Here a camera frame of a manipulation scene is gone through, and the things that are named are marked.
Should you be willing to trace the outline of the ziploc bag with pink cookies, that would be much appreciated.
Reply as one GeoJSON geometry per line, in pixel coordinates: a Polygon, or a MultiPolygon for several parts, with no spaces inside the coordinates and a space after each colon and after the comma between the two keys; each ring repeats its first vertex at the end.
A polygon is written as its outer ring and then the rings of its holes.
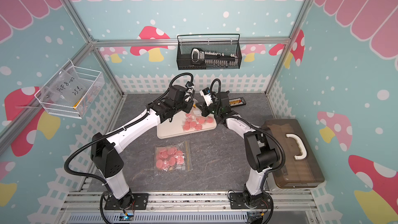
{"type": "Polygon", "coordinates": [[[156,147],[154,152],[155,174],[172,171],[191,171],[190,143],[181,142],[169,146],[156,147]]]}

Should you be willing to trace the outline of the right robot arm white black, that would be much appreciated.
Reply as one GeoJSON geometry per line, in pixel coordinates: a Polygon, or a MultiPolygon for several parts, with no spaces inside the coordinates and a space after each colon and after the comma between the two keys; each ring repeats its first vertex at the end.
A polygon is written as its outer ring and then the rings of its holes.
{"type": "Polygon", "coordinates": [[[286,154],[280,142],[269,132],[243,119],[230,106],[229,92],[214,93],[209,88],[200,91],[204,98],[197,104],[202,116],[212,114],[216,123],[224,125],[244,139],[246,159],[250,166],[249,178],[241,194],[230,197],[231,206],[247,208],[273,206],[271,196],[264,185],[271,172],[285,165],[286,154]]]}

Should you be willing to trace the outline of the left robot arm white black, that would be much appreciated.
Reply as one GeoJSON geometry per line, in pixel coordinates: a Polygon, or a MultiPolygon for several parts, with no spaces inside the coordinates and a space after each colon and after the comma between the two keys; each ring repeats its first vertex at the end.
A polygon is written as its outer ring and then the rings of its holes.
{"type": "Polygon", "coordinates": [[[140,115],[124,126],[93,139],[92,142],[72,153],[64,163],[65,172],[101,181],[107,188],[108,193],[119,202],[121,208],[123,208],[122,202],[132,203],[133,196],[123,174],[124,162],[120,154],[134,140],[151,128],[168,119],[172,120],[173,116],[181,111],[186,113],[191,111],[193,99],[194,93],[184,96],[179,101],[172,101],[169,97],[165,97],[147,104],[146,109],[140,115]],[[74,171],[69,167],[70,162],[89,147],[93,152],[99,151],[99,156],[92,155],[91,160],[101,171],[102,176],[74,171]]]}

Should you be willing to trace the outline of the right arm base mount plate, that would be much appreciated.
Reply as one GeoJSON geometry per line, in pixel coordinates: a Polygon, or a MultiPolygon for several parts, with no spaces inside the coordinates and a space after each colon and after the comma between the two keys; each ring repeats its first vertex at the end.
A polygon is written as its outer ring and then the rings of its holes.
{"type": "Polygon", "coordinates": [[[231,209],[271,209],[273,207],[272,198],[266,194],[250,195],[248,192],[229,191],[227,197],[231,209]]]}

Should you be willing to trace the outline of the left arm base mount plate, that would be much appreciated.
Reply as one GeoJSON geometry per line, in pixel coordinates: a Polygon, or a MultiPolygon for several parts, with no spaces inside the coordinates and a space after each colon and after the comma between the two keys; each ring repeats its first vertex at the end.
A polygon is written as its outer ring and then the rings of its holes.
{"type": "Polygon", "coordinates": [[[149,194],[128,193],[121,199],[111,196],[105,203],[105,210],[145,210],[148,204],[149,194]]]}

